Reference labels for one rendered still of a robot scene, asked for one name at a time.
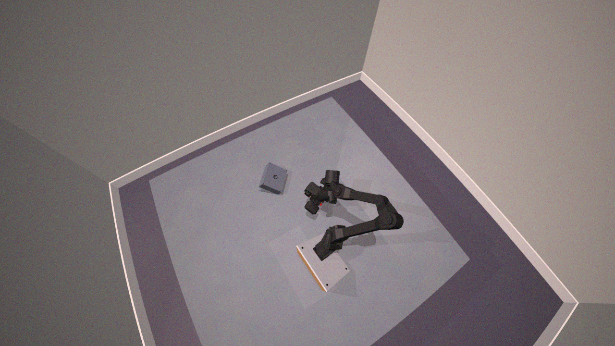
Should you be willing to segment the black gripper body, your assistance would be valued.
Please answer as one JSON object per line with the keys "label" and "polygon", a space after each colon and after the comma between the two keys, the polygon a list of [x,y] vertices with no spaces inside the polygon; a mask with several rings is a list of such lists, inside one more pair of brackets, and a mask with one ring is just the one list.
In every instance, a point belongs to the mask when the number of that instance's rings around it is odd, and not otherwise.
{"label": "black gripper body", "polygon": [[320,204],[321,204],[321,202],[324,202],[324,201],[329,202],[329,200],[325,200],[325,199],[322,197],[322,195],[321,195],[321,192],[322,192],[325,188],[330,187],[330,186],[327,186],[327,184],[325,184],[325,177],[321,180],[321,182],[320,182],[320,183],[321,183],[321,184],[323,184],[323,185],[324,185],[324,187],[321,187],[321,186],[320,186],[320,188],[322,188],[322,189],[321,189],[321,191],[318,193],[317,197],[316,197],[315,199],[313,199],[312,201],[308,201],[308,202],[306,202],[306,205],[305,205],[305,209],[306,209],[307,211],[309,211],[309,212],[310,212],[310,214],[317,214],[317,211],[319,210],[319,207],[317,207],[317,205],[320,205]]}

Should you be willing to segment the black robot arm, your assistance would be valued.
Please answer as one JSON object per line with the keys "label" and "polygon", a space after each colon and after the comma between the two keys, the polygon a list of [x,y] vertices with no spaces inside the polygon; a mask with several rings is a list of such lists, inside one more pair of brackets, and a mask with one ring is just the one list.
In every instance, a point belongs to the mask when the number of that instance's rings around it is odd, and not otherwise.
{"label": "black robot arm", "polygon": [[[330,187],[325,188],[321,192],[321,195],[325,200],[329,200],[329,203],[336,204],[337,198],[342,200],[360,200],[363,202],[370,202],[376,205],[379,215],[374,220],[357,225],[347,227],[345,227],[345,225],[329,226],[329,229],[326,230],[323,239],[321,239],[321,241],[317,243],[316,247],[313,248],[317,254],[317,257],[321,261],[328,258],[329,255],[336,251],[336,249],[341,249],[343,241],[347,240],[349,237],[367,234],[378,230],[397,230],[403,226],[404,220],[402,215],[398,214],[387,197],[362,191],[355,191],[344,186],[343,184],[340,184],[340,171],[326,170],[325,184]],[[322,188],[314,182],[310,182],[305,189],[305,195],[315,199],[321,189]]]}

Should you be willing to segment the grey sloped panel with hole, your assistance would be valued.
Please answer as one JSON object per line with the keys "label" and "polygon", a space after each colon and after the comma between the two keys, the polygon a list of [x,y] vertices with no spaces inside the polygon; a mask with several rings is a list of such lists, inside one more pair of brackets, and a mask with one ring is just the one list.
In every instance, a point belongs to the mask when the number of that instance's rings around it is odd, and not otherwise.
{"label": "grey sloped panel with hole", "polygon": [[268,163],[264,167],[263,177],[259,184],[259,191],[264,191],[271,194],[281,193],[285,182],[287,170],[275,164]]}

